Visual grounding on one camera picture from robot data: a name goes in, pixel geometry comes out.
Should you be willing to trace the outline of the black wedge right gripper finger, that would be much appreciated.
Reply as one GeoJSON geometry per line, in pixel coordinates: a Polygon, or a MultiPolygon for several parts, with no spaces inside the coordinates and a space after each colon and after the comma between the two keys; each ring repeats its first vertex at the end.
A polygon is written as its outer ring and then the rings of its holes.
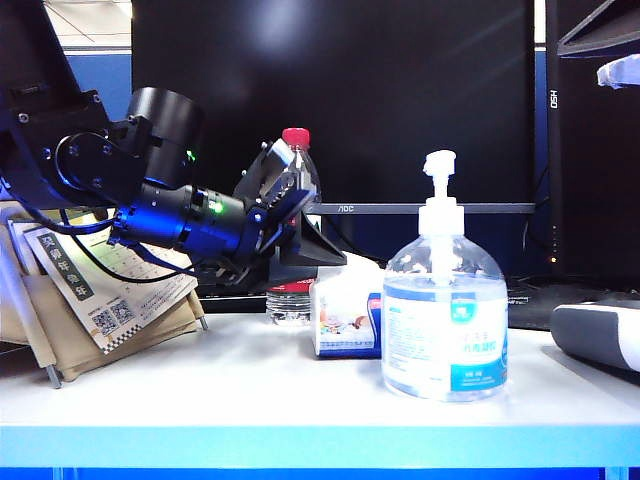
{"type": "Polygon", "coordinates": [[[558,55],[638,53],[638,1],[604,1],[557,43],[558,55]]]}

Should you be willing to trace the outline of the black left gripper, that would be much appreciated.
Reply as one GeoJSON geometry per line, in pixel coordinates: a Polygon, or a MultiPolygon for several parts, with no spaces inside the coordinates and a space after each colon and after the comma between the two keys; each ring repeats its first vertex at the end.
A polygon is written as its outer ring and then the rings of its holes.
{"type": "MultiPolygon", "coordinates": [[[[280,191],[269,203],[256,203],[241,222],[238,246],[218,261],[219,284],[239,284],[273,255],[272,246],[284,233],[284,224],[310,200],[314,191],[291,187],[280,191]]],[[[287,225],[280,245],[280,262],[288,266],[342,266],[345,254],[331,243],[307,218],[298,213],[287,225]]]]}

